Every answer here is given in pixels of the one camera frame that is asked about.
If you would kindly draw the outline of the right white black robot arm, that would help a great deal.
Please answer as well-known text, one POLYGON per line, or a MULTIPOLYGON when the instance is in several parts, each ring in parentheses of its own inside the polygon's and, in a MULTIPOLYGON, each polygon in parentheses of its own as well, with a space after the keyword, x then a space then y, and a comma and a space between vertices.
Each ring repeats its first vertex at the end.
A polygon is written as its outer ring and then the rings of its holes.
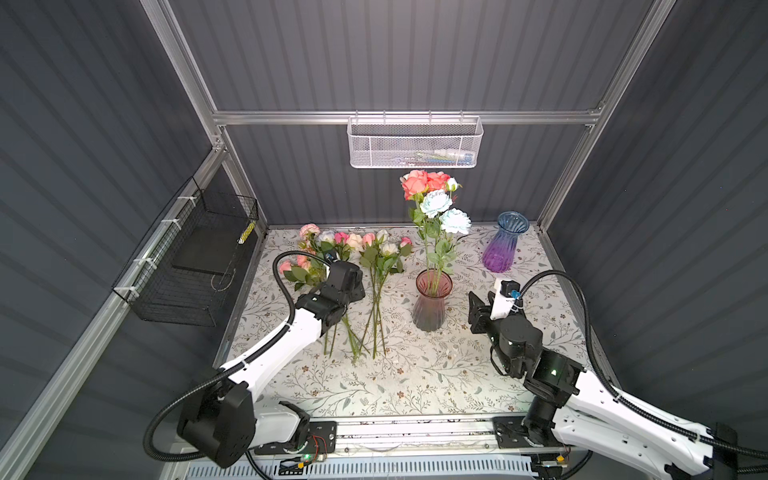
POLYGON ((738 460, 714 446, 732 431, 687 421, 611 393, 596 373, 543 345, 543 333, 510 297, 483 301, 469 293, 468 323, 490 341, 490 360, 502 376, 533 395, 522 422, 535 445, 558 442, 588 449, 653 479, 735 479, 738 460))

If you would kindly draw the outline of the pink rose stem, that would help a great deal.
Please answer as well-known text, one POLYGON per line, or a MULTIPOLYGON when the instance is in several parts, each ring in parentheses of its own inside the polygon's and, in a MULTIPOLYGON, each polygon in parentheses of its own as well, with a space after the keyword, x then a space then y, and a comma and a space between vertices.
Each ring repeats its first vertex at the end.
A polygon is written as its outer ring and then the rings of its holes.
POLYGON ((440 171, 440 172, 428 172, 427 173, 427 186, 428 191, 439 191, 443 190, 445 191, 447 188, 448 182, 451 180, 451 176, 440 171))
POLYGON ((428 174, 423 170, 412 170, 408 174, 402 176, 400 182, 405 199, 414 203, 414 206, 409 210, 409 216, 417 227, 418 235, 424 246, 425 268, 430 270, 433 268, 433 264, 429 260, 427 215, 421 210, 423 200, 430 191, 428 174))

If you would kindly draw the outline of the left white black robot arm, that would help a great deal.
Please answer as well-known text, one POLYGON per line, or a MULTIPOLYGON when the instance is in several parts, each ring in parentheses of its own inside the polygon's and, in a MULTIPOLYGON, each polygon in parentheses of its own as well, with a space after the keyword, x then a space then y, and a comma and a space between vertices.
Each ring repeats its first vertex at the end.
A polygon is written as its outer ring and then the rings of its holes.
POLYGON ((284 367, 338 324, 350 304, 365 297, 361 269, 346 261, 327 268, 313 291, 289 299, 289 314, 246 353, 225 363, 214 381, 182 402, 177 434, 204 457, 228 468, 255 447, 305 447, 310 416, 261 395, 284 367))

